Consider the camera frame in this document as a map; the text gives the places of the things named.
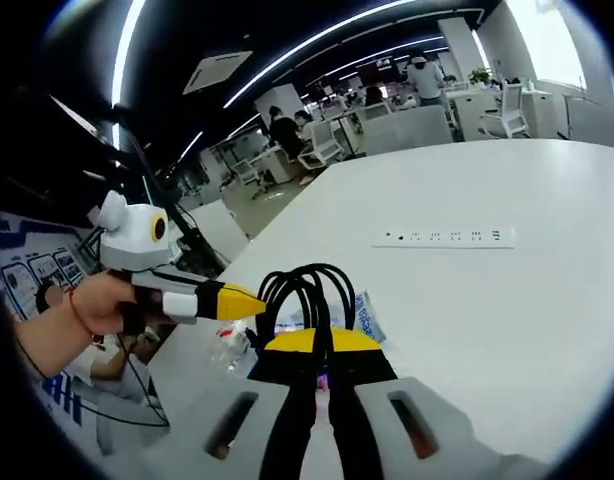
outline desk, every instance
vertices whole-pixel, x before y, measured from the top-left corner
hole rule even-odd
[[[396,225],[503,224],[513,250],[371,248]],[[368,290],[397,373],[498,451],[557,461],[614,386],[614,149],[490,140],[335,164],[221,279],[257,291],[270,271],[315,261]],[[179,326],[150,364],[172,428],[201,388],[208,323]]]

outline outlet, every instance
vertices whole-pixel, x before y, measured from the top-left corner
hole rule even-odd
[[[515,231],[507,228],[452,230],[389,229],[372,245],[375,248],[515,248]]]

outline office chair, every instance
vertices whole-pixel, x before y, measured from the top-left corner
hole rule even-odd
[[[258,173],[258,170],[256,170],[251,163],[249,163],[249,160],[242,160],[233,165],[231,168],[236,173],[236,176],[243,187],[249,185],[250,183],[256,183],[258,185],[258,188],[252,195],[252,199],[256,198],[261,193],[267,192],[267,186],[263,176]]]
[[[328,121],[315,123],[311,128],[312,150],[301,153],[298,161],[307,169],[324,168],[336,157],[342,155],[343,149],[334,138]]]
[[[503,84],[502,102],[498,115],[480,116],[478,131],[490,138],[513,138],[516,134],[529,137],[527,120],[522,111],[523,86]]]
[[[376,105],[361,108],[358,113],[362,120],[373,120],[374,118],[382,117],[383,115],[389,115],[391,110],[385,102],[381,102],[377,103]]]

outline ceiling light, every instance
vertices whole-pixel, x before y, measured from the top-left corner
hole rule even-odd
[[[358,75],[358,72],[352,72],[349,75],[345,75],[344,77],[340,77],[338,81],[345,80],[346,78],[353,77],[354,75]]]
[[[234,135],[236,135],[238,132],[240,132],[243,128],[245,128],[247,125],[249,125],[251,122],[253,122],[254,120],[256,120],[258,117],[260,117],[260,113],[257,113],[256,115],[254,115],[253,117],[251,117],[249,120],[247,120],[245,123],[243,123],[240,127],[238,127],[236,130],[234,130],[233,132],[231,132],[228,136],[227,139],[230,139],[231,137],[233,137]]]
[[[476,30],[472,30],[471,31],[471,36],[474,39],[474,42],[476,42],[476,48],[478,49],[478,53],[480,54],[480,58],[483,61],[483,65],[485,65],[485,68],[487,70],[491,71],[491,67],[489,66],[489,60],[487,59],[487,54],[485,53],[485,49],[483,48],[483,44],[480,41],[480,37],[476,33]]]
[[[271,62],[269,65],[267,65],[265,68],[263,68],[260,72],[258,72],[256,75],[254,75],[245,85],[243,85],[241,87],[240,90],[238,90],[229,100],[227,100],[227,103],[225,103],[225,105],[223,105],[223,108],[229,107],[238,98],[240,98],[240,96],[243,93],[245,93],[247,90],[249,90],[252,87],[252,85],[254,85],[256,82],[258,82],[258,80],[263,78],[271,70],[276,68],[278,65],[283,63],[285,60],[291,58],[293,55],[295,55],[296,53],[301,51],[303,48],[305,48],[305,47],[311,45],[312,43],[314,43],[316,40],[319,40],[319,39],[329,35],[330,33],[335,32],[336,30],[338,30],[338,29],[340,29],[340,28],[342,28],[342,27],[344,27],[346,25],[349,25],[349,24],[355,22],[356,20],[360,20],[361,18],[365,18],[365,17],[368,17],[370,15],[374,15],[375,13],[382,12],[382,11],[388,10],[390,8],[398,7],[400,5],[405,5],[407,3],[413,3],[415,1],[417,1],[417,0],[398,0],[396,2],[387,3],[385,5],[380,5],[379,7],[375,7],[375,8],[366,10],[364,12],[361,12],[358,15],[354,15],[353,17],[349,17],[348,19],[343,20],[342,22],[339,22],[339,23],[337,23],[335,25],[332,25],[331,27],[323,30],[320,33],[317,33],[313,37],[308,38],[304,42],[296,45],[294,48],[292,48],[288,52],[286,52],[283,55],[281,55],[280,57],[278,57],[276,60]]]
[[[203,132],[198,132],[198,135],[196,135],[194,137],[194,139],[191,141],[191,143],[189,145],[187,145],[187,148],[185,149],[185,151],[182,153],[182,155],[178,159],[179,162],[183,159],[183,157],[189,151],[189,149],[194,146],[194,143],[196,143],[196,140],[198,140],[202,134],[203,134]]]
[[[343,65],[342,67],[338,67],[338,68],[332,70],[331,72],[327,72],[325,75],[323,75],[323,77],[326,77],[326,76],[331,75],[331,74],[336,73],[336,72],[340,72],[341,70],[344,70],[347,67],[351,67],[352,65],[355,65],[357,63],[364,62],[365,60],[369,60],[372,57],[376,57],[378,55],[383,55],[385,53],[393,52],[394,50],[398,50],[399,48],[411,47],[412,45],[418,45],[419,43],[433,42],[434,40],[442,40],[443,38],[445,38],[445,37],[440,36],[440,37],[425,38],[423,40],[416,40],[414,42],[403,43],[402,45],[398,45],[397,47],[388,48],[387,50],[381,50],[380,52],[372,53],[371,55],[367,55],[366,57],[359,58],[358,60],[354,60],[353,62],[350,62],[347,65]]]
[[[113,107],[117,103],[120,103],[120,93],[123,88],[123,75],[125,73],[125,62],[127,61],[127,52],[129,52],[129,43],[131,37],[134,34],[136,28],[136,22],[140,12],[145,6],[145,0],[133,0],[129,11],[127,12],[127,18],[125,18],[125,24],[120,34],[120,41],[118,42],[118,51],[116,52],[116,62],[114,63],[114,76],[111,84],[111,106]],[[120,128],[118,124],[112,127],[112,141],[114,147],[120,150]]]
[[[423,53],[442,52],[443,50],[449,50],[449,47],[434,48],[433,50],[425,50]]]

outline white cabinet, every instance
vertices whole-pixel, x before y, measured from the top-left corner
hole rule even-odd
[[[532,138],[560,138],[554,96],[546,92],[523,92],[523,115]]]

